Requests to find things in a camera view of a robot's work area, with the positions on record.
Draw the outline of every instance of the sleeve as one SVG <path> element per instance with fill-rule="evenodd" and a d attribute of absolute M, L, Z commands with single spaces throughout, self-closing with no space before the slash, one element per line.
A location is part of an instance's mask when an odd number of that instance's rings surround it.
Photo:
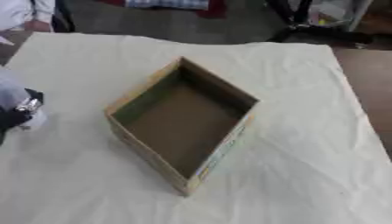
<path fill-rule="evenodd" d="M 35 0 L 35 18 L 39 21 L 51 23 L 56 0 Z"/>

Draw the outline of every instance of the white paper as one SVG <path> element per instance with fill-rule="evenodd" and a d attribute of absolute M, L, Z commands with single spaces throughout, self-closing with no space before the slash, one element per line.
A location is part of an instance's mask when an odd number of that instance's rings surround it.
<path fill-rule="evenodd" d="M 102 110 L 180 56 L 262 103 L 190 198 L 110 131 Z M 0 148 L 7 224 L 390 224 L 391 163 L 327 46 L 182 45 L 34 34 L 8 65 L 48 121 Z"/>
<path fill-rule="evenodd" d="M 10 42 L 6 38 L 3 38 L 2 36 L 0 36 L 0 44 L 4 44 L 4 45 L 7 45 L 7 46 L 14 46 L 14 43 Z"/>

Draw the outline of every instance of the cardboard box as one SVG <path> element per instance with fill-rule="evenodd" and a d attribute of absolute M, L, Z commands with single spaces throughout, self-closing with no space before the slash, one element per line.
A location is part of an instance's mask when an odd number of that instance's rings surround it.
<path fill-rule="evenodd" d="M 181 58 L 105 114 L 120 139 L 189 195 L 232 148 L 257 102 Z"/>

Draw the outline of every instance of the floor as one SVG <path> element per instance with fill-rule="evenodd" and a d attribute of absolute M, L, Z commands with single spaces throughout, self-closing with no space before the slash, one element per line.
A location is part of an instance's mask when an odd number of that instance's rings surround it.
<path fill-rule="evenodd" d="M 283 27 L 263 0 L 227 0 L 225 18 L 187 10 L 140 10 L 95 0 L 67 0 L 78 32 L 147 36 L 195 44 L 261 42 Z"/>

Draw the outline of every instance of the wooden table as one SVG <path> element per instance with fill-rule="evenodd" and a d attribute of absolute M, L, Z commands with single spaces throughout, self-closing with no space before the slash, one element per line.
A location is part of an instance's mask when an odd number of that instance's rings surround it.
<path fill-rule="evenodd" d="M 0 64 L 4 65 L 31 33 L 7 32 L 2 35 L 16 43 L 14 46 L 0 45 Z M 392 52 L 352 49 L 334 49 L 334 52 L 392 157 Z"/>

